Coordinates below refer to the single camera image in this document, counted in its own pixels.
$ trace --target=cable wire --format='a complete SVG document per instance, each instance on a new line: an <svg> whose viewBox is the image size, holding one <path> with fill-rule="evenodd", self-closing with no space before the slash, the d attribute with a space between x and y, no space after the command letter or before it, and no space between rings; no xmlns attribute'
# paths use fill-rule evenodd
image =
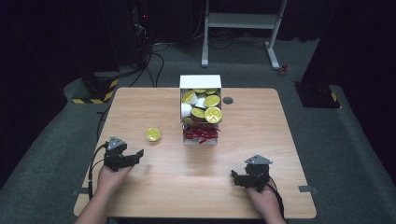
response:
<svg viewBox="0 0 396 224"><path fill-rule="evenodd" d="M104 148L104 147L107 147L107 145L108 145L108 142L105 142L103 145L99 146L99 148L97 148L95 150L95 152L93 153L93 156L92 156L92 159L91 159L90 170L88 172L88 196L90 197L90 199L93 196L93 193L92 193L92 170L93 170L93 167L94 167L93 162L95 161L96 154L98 154L99 150Z"/></svg>

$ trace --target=hazard stripe tape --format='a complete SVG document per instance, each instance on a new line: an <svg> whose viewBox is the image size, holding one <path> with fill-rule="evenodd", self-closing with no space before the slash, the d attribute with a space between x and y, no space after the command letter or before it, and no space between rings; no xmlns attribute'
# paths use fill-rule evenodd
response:
<svg viewBox="0 0 396 224"><path fill-rule="evenodd" d="M72 102L74 104L80 104L80 105L83 105L83 104L99 105L99 104L107 103L110 100L111 96L113 96L114 90L115 90L118 82L119 81L117 79L115 79L114 81L112 81L110 83L108 93L105 95L104 99L77 99L77 98L75 98L75 99L72 99Z"/></svg>

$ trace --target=yellow and black tape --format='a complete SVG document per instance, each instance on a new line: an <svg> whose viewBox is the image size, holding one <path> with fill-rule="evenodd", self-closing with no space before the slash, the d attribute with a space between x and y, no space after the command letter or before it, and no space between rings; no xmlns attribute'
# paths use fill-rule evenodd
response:
<svg viewBox="0 0 396 224"><path fill-rule="evenodd" d="M117 79L113 80L108 89L103 92L103 97L100 98L73 98L72 102L75 104L104 104L107 103L111 97L113 96L114 90L116 89L117 83L119 81Z"/></svg>

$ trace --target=gray carpet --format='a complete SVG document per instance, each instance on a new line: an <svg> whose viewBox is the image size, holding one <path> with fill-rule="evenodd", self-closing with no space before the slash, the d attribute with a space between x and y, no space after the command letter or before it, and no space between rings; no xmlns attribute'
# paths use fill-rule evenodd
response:
<svg viewBox="0 0 396 224"><path fill-rule="evenodd" d="M342 88L331 86L342 105L339 109L304 108L294 89L293 83L301 80L318 41L276 41L277 58L290 68L287 76L279 77L259 40L238 39L227 49L210 48L207 68L201 67L201 47L156 45L154 50L165 62L158 86L178 87L179 76L185 74L220 74L224 88L276 89L308 184L318 189L313 195L318 215L289 223L396 223L395 186ZM227 46L215 40L210 44ZM156 75L160 67L161 59L153 55L150 71ZM120 79L117 88L131 85L136 77ZM64 88L68 99L78 81ZM134 86L150 87L148 73L143 73ZM77 196L72 192L81 186L96 146L97 112L110 104L68 103L53 119L1 189L0 223L72 223L76 219L73 209Z"/></svg>

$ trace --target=human arm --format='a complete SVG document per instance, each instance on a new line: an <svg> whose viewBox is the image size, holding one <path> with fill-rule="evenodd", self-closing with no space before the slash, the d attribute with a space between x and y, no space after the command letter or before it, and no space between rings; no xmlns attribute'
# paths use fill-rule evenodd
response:
<svg viewBox="0 0 396 224"><path fill-rule="evenodd" d="M254 188L248 188L247 194L253 202L256 210L262 215L266 224L285 224L285 220L280 214L279 203L275 193L268 187L261 192L257 192Z"/></svg>
<svg viewBox="0 0 396 224"><path fill-rule="evenodd" d="M92 199L82 210L76 224L84 223L106 223L107 210L114 194L119 189L125 176L132 170L133 166L125 167L117 172L107 166L99 171L98 187Z"/></svg>

